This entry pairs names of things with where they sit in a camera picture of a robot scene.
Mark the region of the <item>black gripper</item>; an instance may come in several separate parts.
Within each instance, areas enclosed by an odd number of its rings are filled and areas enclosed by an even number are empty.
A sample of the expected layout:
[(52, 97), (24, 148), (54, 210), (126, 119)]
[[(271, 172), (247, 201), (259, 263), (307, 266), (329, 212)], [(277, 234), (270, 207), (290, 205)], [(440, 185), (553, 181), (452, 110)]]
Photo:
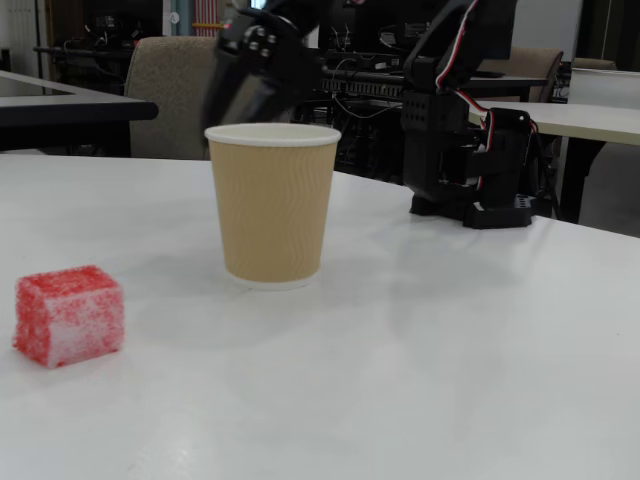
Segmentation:
[(300, 104), (320, 77), (320, 57), (304, 43), (319, 24), (318, 7), (239, 10), (215, 46), (201, 127), (223, 124), (241, 86), (243, 123), (272, 122)]

